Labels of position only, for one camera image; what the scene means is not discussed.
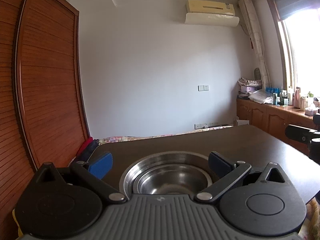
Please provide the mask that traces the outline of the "white power strip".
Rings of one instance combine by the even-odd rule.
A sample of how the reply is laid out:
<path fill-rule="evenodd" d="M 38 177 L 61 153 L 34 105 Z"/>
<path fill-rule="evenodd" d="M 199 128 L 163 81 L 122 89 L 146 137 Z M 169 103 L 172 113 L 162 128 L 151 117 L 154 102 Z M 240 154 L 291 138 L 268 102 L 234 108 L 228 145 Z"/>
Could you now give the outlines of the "white power strip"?
<path fill-rule="evenodd" d="M 213 128 L 218 126 L 219 124 L 217 122 L 207 122 L 203 124 L 195 124 L 195 129 L 206 129 L 206 128 Z"/>

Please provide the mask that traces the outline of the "white wall switch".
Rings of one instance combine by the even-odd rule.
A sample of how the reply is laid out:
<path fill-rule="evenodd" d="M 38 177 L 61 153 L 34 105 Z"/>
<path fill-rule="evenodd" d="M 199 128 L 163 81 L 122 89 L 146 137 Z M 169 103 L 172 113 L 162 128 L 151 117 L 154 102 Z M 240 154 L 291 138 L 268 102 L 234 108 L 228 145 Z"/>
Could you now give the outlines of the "white wall switch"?
<path fill-rule="evenodd" d="M 209 90 L 209 86 L 208 85 L 198 85 L 198 91 L 199 92 L 204 92 L 204 91 L 208 91 Z"/>

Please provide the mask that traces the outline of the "wall air conditioner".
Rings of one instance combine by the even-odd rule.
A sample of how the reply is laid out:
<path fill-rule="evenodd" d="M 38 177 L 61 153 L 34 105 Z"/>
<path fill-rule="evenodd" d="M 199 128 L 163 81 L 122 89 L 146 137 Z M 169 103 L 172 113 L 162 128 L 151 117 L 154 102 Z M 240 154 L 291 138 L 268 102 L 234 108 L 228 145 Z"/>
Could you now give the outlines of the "wall air conditioner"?
<path fill-rule="evenodd" d="M 229 3 L 188 0 L 186 9 L 185 24 L 236 27 L 240 22 L 234 6 Z"/>

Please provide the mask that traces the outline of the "floral bed quilt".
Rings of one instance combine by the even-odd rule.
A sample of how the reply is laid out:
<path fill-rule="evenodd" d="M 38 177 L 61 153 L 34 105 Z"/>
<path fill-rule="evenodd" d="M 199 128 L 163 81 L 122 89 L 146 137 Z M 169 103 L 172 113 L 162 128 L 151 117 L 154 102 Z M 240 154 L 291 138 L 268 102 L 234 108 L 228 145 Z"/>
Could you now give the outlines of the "floral bed quilt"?
<path fill-rule="evenodd" d="M 129 137 L 129 136 L 114 136 L 114 137 L 107 137 L 103 139 L 98 140 L 98 144 L 109 144 L 109 143 L 115 143 L 115 142 L 127 142 L 127 141 L 137 141 L 137 140 L 145 140 L 145 139 L 156 139 L 156 138 L 163 138 L 163 137 L 172 137 L 176 135 L 186 135 L 186 134 L 194 134 L 194 133 L 201 133 L 201 132 L 208 132 L 208 131 L 215 131 L 218 129 L 224 129 L 224 128 L 231 128 L 233 125 L 220 125 L 220 126 L 214 126 L 209 128 L 201 128 L 196 129 L 194 131 L 185 132 L 185 133 L 178 133 L 178 134 L 165 134 L 165 135 L 156 135 L 156 136 L 150 136 L 150 137 Z"/>

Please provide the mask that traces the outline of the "stack of magazines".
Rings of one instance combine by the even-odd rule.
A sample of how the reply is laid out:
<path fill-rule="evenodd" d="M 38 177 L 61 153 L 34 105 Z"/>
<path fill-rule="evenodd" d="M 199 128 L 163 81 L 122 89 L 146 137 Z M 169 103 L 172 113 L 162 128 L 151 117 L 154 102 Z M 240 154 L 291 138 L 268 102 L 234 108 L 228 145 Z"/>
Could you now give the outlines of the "stack of magazines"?
<path fill-rule="evenodd" d="M 247 99 L 252 93 L 261 90 L 263 87 L 261 80 L 248 80 L 243 77 L 238 80 L 238 85 L 238 98 L 240 99 Z"/>

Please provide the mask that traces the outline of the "white paper bag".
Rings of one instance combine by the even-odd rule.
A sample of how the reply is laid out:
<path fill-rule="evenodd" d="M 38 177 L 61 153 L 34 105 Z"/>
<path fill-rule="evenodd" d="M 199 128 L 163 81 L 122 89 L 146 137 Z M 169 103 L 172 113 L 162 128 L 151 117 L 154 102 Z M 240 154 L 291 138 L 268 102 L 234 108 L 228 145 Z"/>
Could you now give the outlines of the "white paper bag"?
<path fill-rule="evenodd" d="M 242 126 L 242 125 L 249 125 L 249 120 L 236 119 L 234 121 L 234 126 Z"/>

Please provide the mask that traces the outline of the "wooden louvered wardrobe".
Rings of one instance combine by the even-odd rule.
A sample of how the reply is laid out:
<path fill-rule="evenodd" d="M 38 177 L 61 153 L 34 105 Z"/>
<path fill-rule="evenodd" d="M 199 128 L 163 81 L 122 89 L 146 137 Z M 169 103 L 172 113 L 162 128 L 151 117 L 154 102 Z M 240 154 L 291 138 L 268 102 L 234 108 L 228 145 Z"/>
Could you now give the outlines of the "wooden louvered wardrobe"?
<path fill-rule="evenodd" d="M 79 12 L 66 0 L 1 0 L 1 239 L 45 162 L 65 167 L 89 137 L 79 67 Z"/>

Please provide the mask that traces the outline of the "patterned beige curtain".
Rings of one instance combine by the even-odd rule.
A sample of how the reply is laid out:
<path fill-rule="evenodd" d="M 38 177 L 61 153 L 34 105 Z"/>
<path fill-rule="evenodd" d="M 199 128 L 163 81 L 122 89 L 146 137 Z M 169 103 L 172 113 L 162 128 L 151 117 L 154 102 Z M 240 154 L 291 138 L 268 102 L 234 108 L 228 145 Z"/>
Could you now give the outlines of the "patterned beige curtain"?
<path fill-rule="evenodd" d="M 258 68 L 260 70 L 263 88 L 265 89 L 266 87 L 271 87 L 271 81 L 265 61 L 263 35 L 261 32 L 257 12 L 252 0 L 239 0 L 238 4 L 253 44 L 253 49 L 256 55 Z"/>

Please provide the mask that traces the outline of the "dark blue blanket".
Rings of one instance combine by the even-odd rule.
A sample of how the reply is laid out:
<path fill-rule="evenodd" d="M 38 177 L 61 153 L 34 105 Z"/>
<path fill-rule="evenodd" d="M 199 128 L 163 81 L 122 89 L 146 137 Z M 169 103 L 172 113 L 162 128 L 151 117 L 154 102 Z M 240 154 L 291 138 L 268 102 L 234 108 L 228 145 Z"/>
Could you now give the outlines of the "dark blue blanket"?
<path fill-rule="evenodd" d="M 79 155 L 78 161 L 87 162 L 95 149 L 99 146 L 99 140 L 94 139 Z"/>

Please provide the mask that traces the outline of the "large steel bowl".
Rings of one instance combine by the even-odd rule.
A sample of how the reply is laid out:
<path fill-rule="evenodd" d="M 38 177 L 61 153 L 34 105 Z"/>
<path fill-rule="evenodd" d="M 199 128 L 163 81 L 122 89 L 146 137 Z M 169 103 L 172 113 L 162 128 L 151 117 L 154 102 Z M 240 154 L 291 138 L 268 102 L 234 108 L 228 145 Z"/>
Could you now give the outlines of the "large steel bowl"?
<path fill-rule="evenodd" d="M 208 157 L 193 152 L 169 151 L 149 155 L 129 166 L 119 189 L 133 194 L 188 194 L 194 196 L 219 178 L 209 168 Z"/>

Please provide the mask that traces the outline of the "wooden sideboard cabinet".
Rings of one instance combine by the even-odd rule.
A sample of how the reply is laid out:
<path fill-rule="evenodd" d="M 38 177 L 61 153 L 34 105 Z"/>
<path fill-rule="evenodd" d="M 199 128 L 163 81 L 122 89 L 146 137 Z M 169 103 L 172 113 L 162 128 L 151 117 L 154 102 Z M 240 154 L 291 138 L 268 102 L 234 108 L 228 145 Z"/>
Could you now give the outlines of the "wooden sideboard cabinet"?
<path fill-rule="evenodd" d="M 237 99 L 236 116 L 240 120 L 248 120 L 250 125 L 262 129 L 306 155 L 309 155 L 308 147 L 301 142 L 288 139 L 285 128 L 289 124 L 311 129 L 318 128 L 311 116 L 305 115 L 303 111 L 292 106 L 274 106 Z"/>

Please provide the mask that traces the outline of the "red cloth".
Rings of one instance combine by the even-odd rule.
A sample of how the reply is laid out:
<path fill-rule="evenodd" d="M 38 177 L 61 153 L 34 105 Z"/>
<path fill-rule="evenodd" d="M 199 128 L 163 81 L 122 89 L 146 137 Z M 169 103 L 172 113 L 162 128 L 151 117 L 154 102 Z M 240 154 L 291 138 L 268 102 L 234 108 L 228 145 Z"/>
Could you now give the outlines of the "red cloth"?
<path fill-rule="evenodd" d="M 89 137 L 79 148 L 79 150 L 76 153 L 76 156 L 79 156 L 84 150 L 87 148 L 88 145 L 90 145 L 93 142 L 93 137 Z"/>

